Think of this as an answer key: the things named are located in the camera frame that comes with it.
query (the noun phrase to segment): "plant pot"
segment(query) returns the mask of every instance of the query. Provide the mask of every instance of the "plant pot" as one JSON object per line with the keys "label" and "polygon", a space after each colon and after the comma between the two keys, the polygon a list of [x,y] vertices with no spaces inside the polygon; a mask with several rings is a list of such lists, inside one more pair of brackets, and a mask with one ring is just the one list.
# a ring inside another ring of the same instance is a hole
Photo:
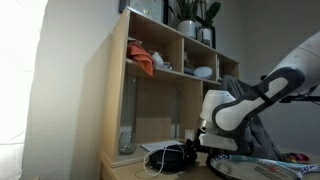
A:
{"label": "plant pot", "polygon": [[187,37],[196,38],[196,23],[191,20],[185,20],[179,23],[178,31]]}
{"label": "plant pot", "polygon": [[215,31],[212,28],[200,27],[197,30],[197,40],[215,48]]}

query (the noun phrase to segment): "white wall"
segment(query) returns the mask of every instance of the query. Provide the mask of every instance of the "white wall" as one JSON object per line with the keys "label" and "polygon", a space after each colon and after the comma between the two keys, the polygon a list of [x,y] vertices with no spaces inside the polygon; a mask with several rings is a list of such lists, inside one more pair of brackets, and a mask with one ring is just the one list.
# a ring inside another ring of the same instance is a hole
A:
{"label": "white wall", "polygon": [[[261,75],[318,32],[319,9],[318,0],[251,0],[246,9],[248,62],[243,79],[258,83]],[[277,146],[320,154],[319,108],[308,102],[277,103],[261,118]]]}
{"label": "white wall", "polygon": [[23,179],[97,179],[118,0],[49,0],[32,86]]}

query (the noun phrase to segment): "wooden desk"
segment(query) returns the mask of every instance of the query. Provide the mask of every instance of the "wooden desk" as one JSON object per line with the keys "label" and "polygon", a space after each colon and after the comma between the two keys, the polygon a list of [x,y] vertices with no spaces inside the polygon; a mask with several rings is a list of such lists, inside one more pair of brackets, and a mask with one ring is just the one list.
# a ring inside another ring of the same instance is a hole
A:
{"label": "wooden desk", "polygon": [[[320,157],[307,154],[312,159],[312,163],[318,162],[320,164]],[[117,168],[110,168],[108,164],[101,163],[100,176],[103,180],[141,180],[141,179],[156,179],[156,180],[194,180],[194,179],[208,179],[220,180],[205,164],[207,154],[198,153],[196,163],[189,166],[185,171],[179,173],[161,172],[158,176],[153,177],[148,175],[143,168],[142,162],[130,165],[120,166]],[[319,180],[320,173],[307,174],[304,180]]]}

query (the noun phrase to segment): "wooden bookcase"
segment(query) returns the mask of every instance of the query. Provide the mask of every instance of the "wooden bookcase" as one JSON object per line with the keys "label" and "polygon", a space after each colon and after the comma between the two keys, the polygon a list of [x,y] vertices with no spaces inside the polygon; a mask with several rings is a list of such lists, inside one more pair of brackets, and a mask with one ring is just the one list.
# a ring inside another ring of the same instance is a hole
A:
{"label": "wooden bookcase", "polygon": [[[147,75],[126,57],[129,37],[140,40],[146,50],[160,52],[173,69],[157,67],[154,77]],[[195,67],[211,67],[212,77],[185,74],[184,51]],[[205,93],[219,86],[219,76],[239,78],[238,62],[129,7],[113,29],[110,52],[100,151],[102,163],[110,167],[142,161],[147,154],[139,145],[132,155],[118,154],[125,126],[135,131],[138,143],[184,139],[186,129],[196,132]]]}

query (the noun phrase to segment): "orange cloth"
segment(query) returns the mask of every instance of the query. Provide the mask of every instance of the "orange cloth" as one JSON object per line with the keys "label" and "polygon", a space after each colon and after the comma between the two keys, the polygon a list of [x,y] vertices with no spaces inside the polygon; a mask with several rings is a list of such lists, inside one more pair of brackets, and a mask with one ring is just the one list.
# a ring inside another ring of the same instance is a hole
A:
{"label": "orange cloth", "polygon": [[139,41],[129,41],[127,57],[138,61],[140,67],[150,76],[153,76],[155,61],[152,56],[140,45]]}

